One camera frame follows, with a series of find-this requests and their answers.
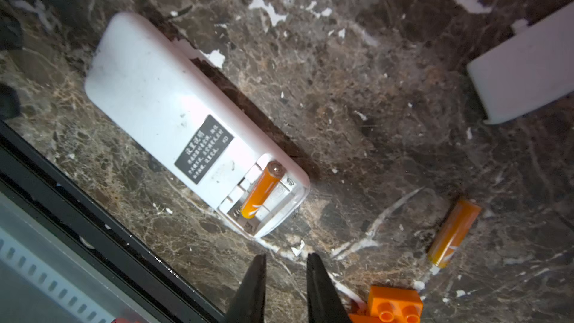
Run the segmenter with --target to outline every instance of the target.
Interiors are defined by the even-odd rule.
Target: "marble surface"
[[[253,0],[40,1],[42,15],[0,1],[25,33],[0,53],[22,103],[9,125],[222,310],[267,252],[267,321],[306,321],[316,251],[347,305],[370,284],[424,283],[422,322],[574,319],[574,98],[487,126],[464,71],[516,20],[572,0],[263,0],[286,15],[276,23]],[[221,70],[197,64],[310,175],[309,198],[264,240],[226,228],[86,97],[118,11],[219,50]],[[431,275],[425,252],[460,195],[483,213]]]

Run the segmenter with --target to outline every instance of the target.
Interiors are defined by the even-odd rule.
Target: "black window frame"
[[[2,121],[0,191],[160,322],[223,320],[214,304]]]

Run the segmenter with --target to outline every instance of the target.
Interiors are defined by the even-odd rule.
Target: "battery compartment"
[[[275,228],[306,196],[305,188],[287,172],[252,219],[246,219],[241,215],[241,206],[262,175],[263,168],[272,159],[266,154],[257,160],[218,208],[219,213],[250,239],[264,235],[258,234],[262,231],[269,232]]]

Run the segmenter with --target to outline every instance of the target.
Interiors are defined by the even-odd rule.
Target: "black label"
[[[213,116],[208,115],[176,160],[175,165],[197,185],[231,140],[233,140],[233,135]]]

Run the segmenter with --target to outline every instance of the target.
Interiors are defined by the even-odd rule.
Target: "lego stud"
[[[391,305],[390,303],[381,303],[378,309],[379,309],[379,319],[381,321],[383,321],[384,323],[388,323],[394,320],[393,305]]]
[[[415,306],[404,307],[402,316],[405,317],[406,323],[420,323],[421,321],[421,316]]]

